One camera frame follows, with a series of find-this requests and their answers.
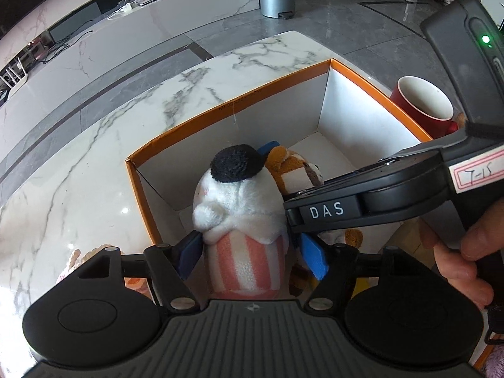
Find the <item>white pom-pom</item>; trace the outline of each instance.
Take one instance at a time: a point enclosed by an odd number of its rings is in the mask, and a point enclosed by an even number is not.
[[[192,212],[192,222],[197,231],[204,232],[220,224],[226,216],[226,210],[215,202],[201,203]]]

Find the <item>red-bordered label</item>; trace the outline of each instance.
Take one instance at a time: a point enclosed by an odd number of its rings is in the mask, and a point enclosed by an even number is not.
[[[504,179],[504,145],[450,166],[457,193]]]

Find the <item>gray ribbed panel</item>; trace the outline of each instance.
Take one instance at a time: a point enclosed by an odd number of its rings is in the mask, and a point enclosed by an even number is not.
[[[475,378],[468,365],[438,372],[396,370],[368,359],[330,318],[294,301],[211,301],[200,314],[175,317],[144,353],[103,370],[46,364],[27,378]]]

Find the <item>gray tile floor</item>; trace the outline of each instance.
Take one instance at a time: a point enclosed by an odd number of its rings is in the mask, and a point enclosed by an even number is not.
[[[420,2],[296,0],[291,20],[266,18],[255,10],[163,42],[90,83],[26,135],[0,161],[0,204],[61,147],[127,100],[211,56],[290,30],[343,55],[389,88],[403,75],[425,78],[460,109],[446,72],[419,28],[439,5]]]

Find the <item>human hand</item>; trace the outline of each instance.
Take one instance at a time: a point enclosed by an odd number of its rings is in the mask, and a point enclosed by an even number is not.
[[[427,223],[420,220],[420,239],[434,249],[439,272],[479,309],[493,300],[493,289],[477,278],[475,261],[504,247],[504,198],[494,203],[462,238],[460,252],[448,249]]]

